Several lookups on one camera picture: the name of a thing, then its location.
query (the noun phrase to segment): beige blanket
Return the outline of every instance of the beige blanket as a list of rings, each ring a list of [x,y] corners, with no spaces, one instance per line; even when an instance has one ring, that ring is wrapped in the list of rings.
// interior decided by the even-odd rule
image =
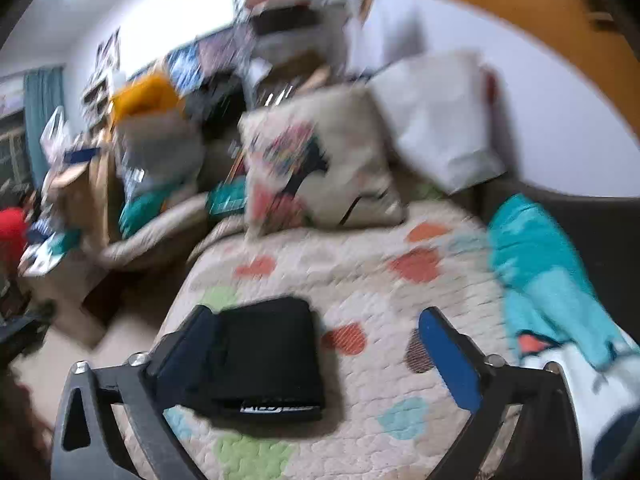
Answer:
[[[238,225],[229,219],[212,238]],[[424,480],[468,417],[417,337],[427,306],[439,307],[485,353],[511,361],[484,229],[449,202],[413,203],[396,228],[300,229],[259,240],[238,234],[207,244],[161,335],[196,304],[219,310],[301,296],[321,317],[327,398],[322,421],[288,428],[214,428],[190,410],[166,410],[210,479]],[[130,428],[126,436],[139,471],[152,478]]]

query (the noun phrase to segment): floral pillow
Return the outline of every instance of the floral pillow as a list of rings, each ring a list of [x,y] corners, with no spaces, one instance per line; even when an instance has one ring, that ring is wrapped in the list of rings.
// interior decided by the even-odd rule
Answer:
[[[404,218],[384,124],[361,86],[337,86],[240,121],[250,234],[302,226],[388,226]]]

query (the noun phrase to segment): yellow bag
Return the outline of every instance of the yellow bag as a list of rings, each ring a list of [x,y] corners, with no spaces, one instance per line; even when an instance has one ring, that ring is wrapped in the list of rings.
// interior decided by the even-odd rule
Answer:
[[[150,112],[164,112],[175,108],[179,97],[167,76],[154,72],[123,88],[111,98],[113,121]]]

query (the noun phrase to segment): blue pad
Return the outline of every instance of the blue pad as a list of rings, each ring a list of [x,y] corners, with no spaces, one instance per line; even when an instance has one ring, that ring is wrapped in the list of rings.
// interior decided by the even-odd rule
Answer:
[[[471,362],[429,310],[420,314],[418,333],[458,407],[475,413],[482,396],[479,376]]]

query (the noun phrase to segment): metal bolt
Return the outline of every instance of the metal bolt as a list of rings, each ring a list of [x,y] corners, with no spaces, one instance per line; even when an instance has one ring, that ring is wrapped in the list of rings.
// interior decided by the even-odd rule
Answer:
[[[87,361],[78,361],[71,367],[71,371],[75,374],[83,374],[87,370],[90,370],[90,366]]]
[[[507,364],[507,361],[504,360],[504,357],[498,354],[488,355],[484,362],[485,364],[488,364],[489,366],[492,366],[494,368],[502,368],[505,364]]]
[[[562,367],[556,362],[548,362],[544,368],[547,372],[551,372],[553,374],[560,375],[562,374]]]
[[[149,354],[147,352],[138,352],[137,354],[133,354],[131,357],[129,357],[129,359],[127,359],[127,362],[131,366],[140,366],[146,363],[148,359]]]

